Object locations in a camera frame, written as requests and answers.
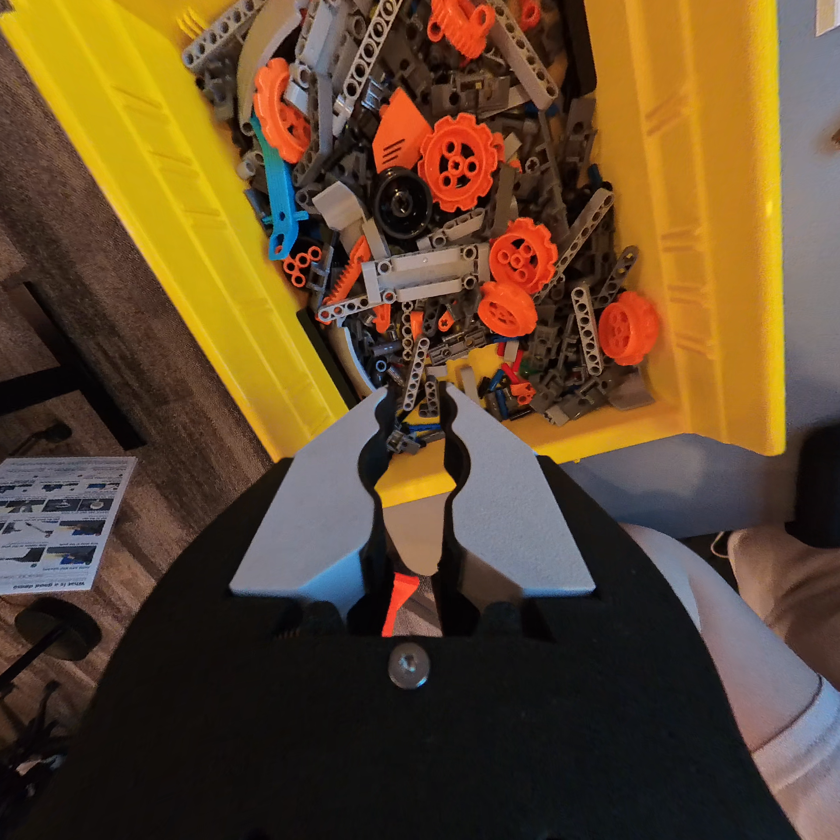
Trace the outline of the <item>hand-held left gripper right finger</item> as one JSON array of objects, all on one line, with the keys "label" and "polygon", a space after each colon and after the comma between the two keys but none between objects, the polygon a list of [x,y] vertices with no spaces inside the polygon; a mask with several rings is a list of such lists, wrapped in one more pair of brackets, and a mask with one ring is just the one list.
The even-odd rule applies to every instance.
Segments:
[{"label": "hand-held left gripper right finger", "polygon": [[592,574],[534,450],[456,385],[444,386],[440,418],[455,482],[434,574],[443,634],[473,634],[495,603],[591,595]]}]

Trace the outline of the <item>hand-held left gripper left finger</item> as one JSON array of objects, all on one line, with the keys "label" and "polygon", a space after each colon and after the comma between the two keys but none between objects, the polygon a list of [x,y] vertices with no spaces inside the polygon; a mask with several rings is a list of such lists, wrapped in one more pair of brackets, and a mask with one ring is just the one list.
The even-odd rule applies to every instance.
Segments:
[{"label": "hand-held left gripper left finger", "polygon": [[382,387],[290,462],[233,579],[234,595],[329,602],[352,634],[380,637],[392,597],[382,501],[396,396]]}]

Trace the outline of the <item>pile of toy building bricks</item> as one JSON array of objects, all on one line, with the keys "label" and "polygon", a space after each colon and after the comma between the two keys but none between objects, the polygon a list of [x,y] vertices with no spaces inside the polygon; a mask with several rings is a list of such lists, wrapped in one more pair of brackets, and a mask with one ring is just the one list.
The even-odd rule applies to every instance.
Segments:
[{"label": "pile of toy building bricks", "polygon": [[238,151],[267,255],[387,441],[443,437],[455,382],[496,420],[555,427],[654,403],[658,316],[627,289],[595,100],[542,58],[540,2],[234,2],[182,52]]}]

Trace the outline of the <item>yellow plastic bin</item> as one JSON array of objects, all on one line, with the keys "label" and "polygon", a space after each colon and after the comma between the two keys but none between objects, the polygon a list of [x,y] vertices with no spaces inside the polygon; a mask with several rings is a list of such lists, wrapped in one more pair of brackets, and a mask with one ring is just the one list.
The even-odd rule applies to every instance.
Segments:
[{"label": "yellow plastic bin", "polygon": [[[2,30],[273,459],[347,406],[182,51],[230,2],[11,2]],[[594,158],[661,332],[655,403],[508,427],[567,463],[682,433],[785,446],[775,2],[586,2]]]}]

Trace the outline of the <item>black desk foot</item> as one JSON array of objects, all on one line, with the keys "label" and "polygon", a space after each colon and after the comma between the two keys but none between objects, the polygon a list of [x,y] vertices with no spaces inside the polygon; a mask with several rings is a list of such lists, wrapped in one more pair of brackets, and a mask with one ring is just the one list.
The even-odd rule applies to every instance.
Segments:
[{"label": "black desk foot", "polygon": [[143,436],[47,308],[34,284],[27,280],[4,280],[2,286],[13,307],[52,354],[57,364],[42,371],[22,374],[3,381],[1,414],[5,416],[78,392],[122,449],[130,451],[145,446]]}]

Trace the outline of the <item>printed instruction sheet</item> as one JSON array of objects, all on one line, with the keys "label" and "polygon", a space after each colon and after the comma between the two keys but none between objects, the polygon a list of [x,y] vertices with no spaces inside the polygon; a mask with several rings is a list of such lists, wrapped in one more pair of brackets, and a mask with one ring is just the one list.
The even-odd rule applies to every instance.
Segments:
[{"label": "printed instruction sheet", "polygon": [[84,592],[137,458],[7,458],[1,466],[1,595]]}]

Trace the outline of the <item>person's light shirt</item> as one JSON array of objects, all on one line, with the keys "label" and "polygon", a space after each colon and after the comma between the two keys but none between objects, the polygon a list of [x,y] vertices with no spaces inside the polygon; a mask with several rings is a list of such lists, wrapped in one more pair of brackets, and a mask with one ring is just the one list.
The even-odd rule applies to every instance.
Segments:
[{"label": "person's light shirt", "polygon": [[795,831],[838,838],[838,688],[687,546],[650,528],[623,529],[703,637],[752,762]]}]

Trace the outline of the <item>black round base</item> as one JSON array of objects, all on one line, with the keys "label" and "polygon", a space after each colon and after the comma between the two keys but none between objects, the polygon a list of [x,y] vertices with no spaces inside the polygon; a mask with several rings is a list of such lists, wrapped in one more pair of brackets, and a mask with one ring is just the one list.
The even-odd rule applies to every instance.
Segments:
[{"label": "black round base", "polygon": [[1,674],[1,691],[13,687],[17,677],[37,658],[77,662],[100,645],[102,631],[86,611],[53,596],[43,596],[28,604],[14,619],[17,633],[28,644]]}]

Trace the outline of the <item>person's beige trousers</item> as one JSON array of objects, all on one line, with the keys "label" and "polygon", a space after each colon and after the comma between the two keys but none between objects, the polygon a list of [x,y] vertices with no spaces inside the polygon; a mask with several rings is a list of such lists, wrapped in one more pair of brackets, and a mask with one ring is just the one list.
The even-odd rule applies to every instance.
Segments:
[{"label": "person's beige trousers", "polygon": [[839,549],[817,549],[783,527],[731,533],[742,599],[811,668],[839,687]]}]

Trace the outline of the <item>black dimpled pad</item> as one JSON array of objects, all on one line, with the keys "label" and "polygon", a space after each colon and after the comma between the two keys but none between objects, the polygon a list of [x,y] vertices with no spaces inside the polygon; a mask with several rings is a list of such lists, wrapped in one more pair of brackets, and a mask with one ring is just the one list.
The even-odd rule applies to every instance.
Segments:
[{"label": "black dimpled pad", "polygon": [[804,441],[797,469],[791,533],[816,549],[839,547],[839,424]]}]

